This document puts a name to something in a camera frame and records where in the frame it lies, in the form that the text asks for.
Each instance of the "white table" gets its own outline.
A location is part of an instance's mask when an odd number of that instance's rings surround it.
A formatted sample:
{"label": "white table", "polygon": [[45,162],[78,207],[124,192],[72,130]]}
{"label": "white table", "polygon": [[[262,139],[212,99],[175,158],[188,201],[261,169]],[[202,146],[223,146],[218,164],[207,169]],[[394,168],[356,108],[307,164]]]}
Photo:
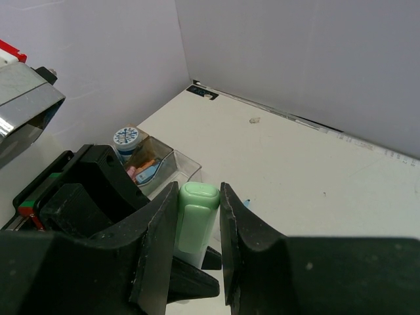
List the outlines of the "white table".
{"label": "white table", "polygon": [[[254,117],[260,122],[251,124]],[[348,143],[227,96],[208,100],[188,91],[139,128],[200,163],[204,182],[231,184],[285,235],[420,238],[420,166],[380,148]],[[214,239],[211,245],[220,249]],[[209,273],[220,282],[219,297],[169,304],[167,314],[230,314],[221,272]]]}

